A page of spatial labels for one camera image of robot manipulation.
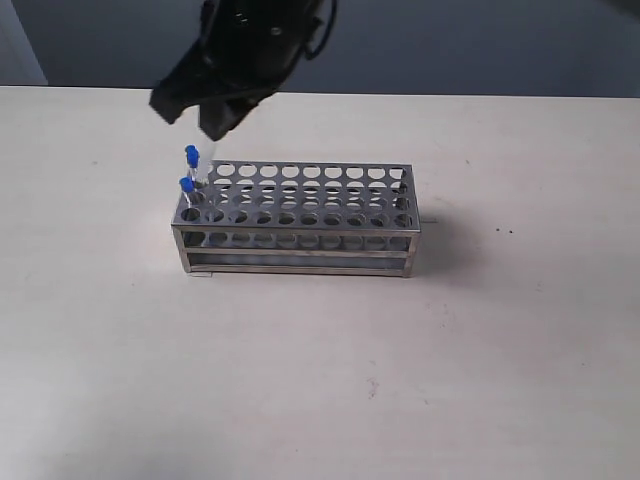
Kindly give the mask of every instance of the white table surface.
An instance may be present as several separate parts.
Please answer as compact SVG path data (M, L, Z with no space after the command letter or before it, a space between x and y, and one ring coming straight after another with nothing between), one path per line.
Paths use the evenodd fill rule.
M0 478L638 478L639 100L282 94L220 143L412 163L405 280L185 275L195 112L147 99L0 89Z

